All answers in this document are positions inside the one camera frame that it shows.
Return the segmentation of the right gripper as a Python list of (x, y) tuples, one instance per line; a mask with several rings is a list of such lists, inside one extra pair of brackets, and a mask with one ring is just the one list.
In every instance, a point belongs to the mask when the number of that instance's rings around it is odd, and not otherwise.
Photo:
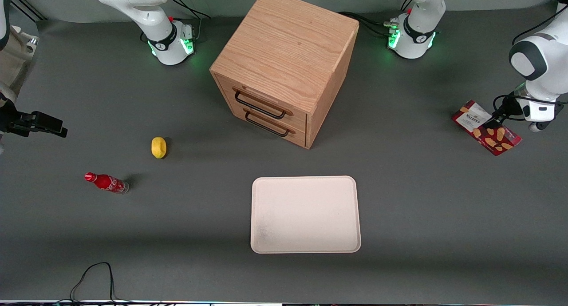
[(0, 133), (29, 137), (31, 132), (44, 132), (65, 138), (68, 130), (63, 127), (63, 121), (60, 119), (39, 111), (31, 114), (19, 112), (11, 100), (1, 100)]

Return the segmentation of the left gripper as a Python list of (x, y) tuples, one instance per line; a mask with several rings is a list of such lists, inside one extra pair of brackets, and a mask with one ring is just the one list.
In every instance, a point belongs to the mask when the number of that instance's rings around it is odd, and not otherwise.
[(536, 101), (523, 101), (523, 110), (515, 97), (504, 96), (500, 112), (493, 112), (487, 121), (487, 130), (499, 128), (507, 116), (524, 116), (528, 122), (549, 122), (555, 119), (556, 105)]

